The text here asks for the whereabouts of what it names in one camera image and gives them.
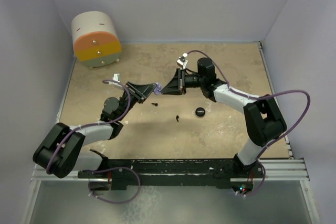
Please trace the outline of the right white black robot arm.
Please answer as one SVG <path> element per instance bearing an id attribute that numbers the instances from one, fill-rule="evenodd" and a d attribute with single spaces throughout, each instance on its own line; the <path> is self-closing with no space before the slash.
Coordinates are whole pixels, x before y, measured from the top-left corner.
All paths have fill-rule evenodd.
<path id="1" fill-rule="evenodd" d="M 266 145 L 287 129 L 274 98 L 244 92 L 239 95 L 239 91 L 230 90 L 226 82 L 217 78 L 215 65 L 209 58 L 203 57 L 197 61 L 196 73 L 187 74 L 184 68 L 177 68 L 174 77 L 161 89 L 161 93 L 183 95 L 188 88 L 200 88 L 204 97 L 244 115 L 248 140 L 233 158 L 233 170 L 238 177 L 250 174 Z"/>

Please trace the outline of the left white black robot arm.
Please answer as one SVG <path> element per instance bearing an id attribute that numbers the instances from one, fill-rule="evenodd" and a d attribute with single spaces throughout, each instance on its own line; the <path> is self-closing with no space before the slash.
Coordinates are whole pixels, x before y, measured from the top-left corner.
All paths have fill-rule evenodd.
<path id="1" fill-rule="evenodd" d="M 121 120 L 136 103 L 143 103 L 156 89 L 156 83 L 121 85 L 120 98 L 109 97 L 103 103 L 100 119 L 85 125 L 55 124 L 33 154 L 33 162 L 47 174 L 66 177 L 75 167 L 82 147 L 116 138 L 123 128 Z"/>

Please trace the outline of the purple earbud charging case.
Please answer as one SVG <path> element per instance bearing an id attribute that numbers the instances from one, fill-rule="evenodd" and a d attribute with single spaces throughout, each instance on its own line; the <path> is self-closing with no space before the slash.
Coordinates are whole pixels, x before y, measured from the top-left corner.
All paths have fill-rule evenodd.
<path id="1" fill-rule="evenodd" d="M 161 90 L 162 90 L 162 85 L 160 83 L 156 83 L 156 87 L 154 89 L 154 94 L 155 95 L 160 95 L 161 94 Z"/>

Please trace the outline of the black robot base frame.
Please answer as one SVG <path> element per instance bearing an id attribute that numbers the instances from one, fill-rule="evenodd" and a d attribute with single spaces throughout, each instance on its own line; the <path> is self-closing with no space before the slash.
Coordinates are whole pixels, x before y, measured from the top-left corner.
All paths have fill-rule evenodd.
<path id="1" fill-rule="evenodd" d="M 109 159 L 98 168 L 81 168 L 78 176 L 102 182 L 100 189 L 124 190 L 128 186 L 209 186 L 242 193 L 253 189 L 256 179 L 265 179 L 262 164 L 244 166 L 237 157 L 201 159 Z"/>

